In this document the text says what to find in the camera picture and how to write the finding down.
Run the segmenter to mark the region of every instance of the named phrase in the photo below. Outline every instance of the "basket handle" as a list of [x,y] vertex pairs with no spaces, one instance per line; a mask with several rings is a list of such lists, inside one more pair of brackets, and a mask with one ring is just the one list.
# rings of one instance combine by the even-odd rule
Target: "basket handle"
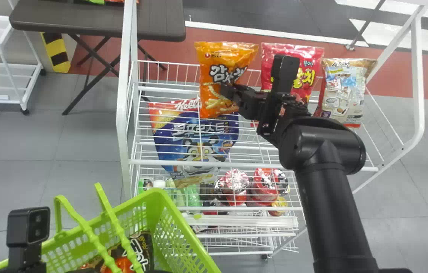
[[136,253],[131,247],[130,241],[124,234],[124,229],[120,225],[120,221],[118,217],[113,211],[113,208],[106,197],[106,193],[103,190],[103,187],[100,183],[95,183],[94,187],[96,188],[97,196],[99,197],[99,202],[101,203],[101,207],[103,207],[103,212],[108,214],[108,217],[111,220],[111,225],[114,227],[116,235],[119,237],[121,246],[126,250],[128,260],[133,264],[133,269],[136,273],[143,273],[143,268],[141,264],[136,259]]
[[56,197],[54,197],[54,209],[55,209],[55,216],[56,216],[57,233],[60,233],[62,230],[61,205],[64,207],[67,213],[69,213],[71,218],[74,219],[77,222],[77,224],[82,228],[84,233],[87,235],[89,242],[94,244],[94,247],[96,247],[99,254],[103,258],[104,264],[108,266],[108,268],[110,268],[113,273],[122,273],[121,269],[119,269],[116,266],[114,259],[111,256],[109,256],[108,250],[106,249],[106,247],[104,247],[99,241],[99,237],[95,235],[94,232],[92,231],[91,226],[86,222],[84,218],[82,218],[82,216],[80,216],[75,211],[75,209],[66,199],[66,197],[64,197],[63,195],[57,195]]

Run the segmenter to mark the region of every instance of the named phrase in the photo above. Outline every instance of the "orange snack bag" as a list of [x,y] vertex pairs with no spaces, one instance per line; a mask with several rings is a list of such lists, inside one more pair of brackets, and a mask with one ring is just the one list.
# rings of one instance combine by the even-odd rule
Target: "orange snack bag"
[[254,60],[259,45],[235,42],[195,42],[200,63],[200,118],[214,119],[238,107],[219,94],[220,83],[233,84]]

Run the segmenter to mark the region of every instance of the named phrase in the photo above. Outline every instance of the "green shopping basket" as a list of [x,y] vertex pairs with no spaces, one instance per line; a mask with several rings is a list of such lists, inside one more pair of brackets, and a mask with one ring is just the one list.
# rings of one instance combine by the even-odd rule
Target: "green shopping basket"
[[[127,239],[141,231],[150,231],[152,235],[155,270],[221,272],[164,190],[152,188],[112,208],[101,185],[96,183],[95,187],[103,212],[89,221],[79,216],[64,196],[55,197],[56,235],[42,244],[47,273],[75,270],[97,255],[102,256],[113,273],[121,273],[107,252],[119,242],[134,270],[143,273]],[[79,226],[67,231],[62,229],[61,206]],[[0,268],[7,265],[8,260],[0,262]]]

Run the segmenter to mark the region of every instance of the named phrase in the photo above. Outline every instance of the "blue snack bag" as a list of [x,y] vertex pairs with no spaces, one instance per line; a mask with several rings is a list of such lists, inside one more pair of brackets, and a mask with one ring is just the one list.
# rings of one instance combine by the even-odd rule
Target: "blue snack bag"
[[[238,139],[238,114],[199,119],[198,105],[198,99],[149,102],[153,139],[160,160],[226,161]],[[163,168],[170,173],[177,188],[200,182],[214,183],[221,169],[205,165],[165,165]]]

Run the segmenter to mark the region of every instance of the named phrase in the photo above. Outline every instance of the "black camera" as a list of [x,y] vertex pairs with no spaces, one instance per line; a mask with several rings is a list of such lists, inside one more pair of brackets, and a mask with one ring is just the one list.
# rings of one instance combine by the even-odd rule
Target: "black camera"
[[9,247],[8,268],[4,271],[16,272],[34,269],[43,271],[45,264],[40,262],[42,242],[49,238],[49,207],[30,207],[12,210],[6,225],[6,246]]

